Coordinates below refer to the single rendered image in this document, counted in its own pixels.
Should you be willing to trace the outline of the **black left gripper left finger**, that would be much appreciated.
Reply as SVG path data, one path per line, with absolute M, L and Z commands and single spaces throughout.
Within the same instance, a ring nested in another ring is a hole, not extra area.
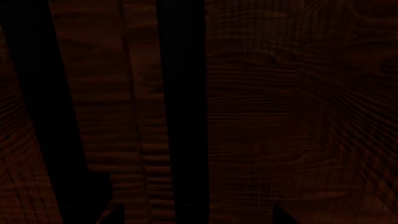
M 125 224 L 124 204 L 118 205 L 108 216 L 104 217 L 98 224 Z

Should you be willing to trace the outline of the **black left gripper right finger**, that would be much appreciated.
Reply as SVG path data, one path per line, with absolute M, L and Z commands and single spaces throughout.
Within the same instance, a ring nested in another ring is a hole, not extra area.
M 277 204 L 273 208 L 272 221 L 273 224 L 299 224 L 293 216 Z

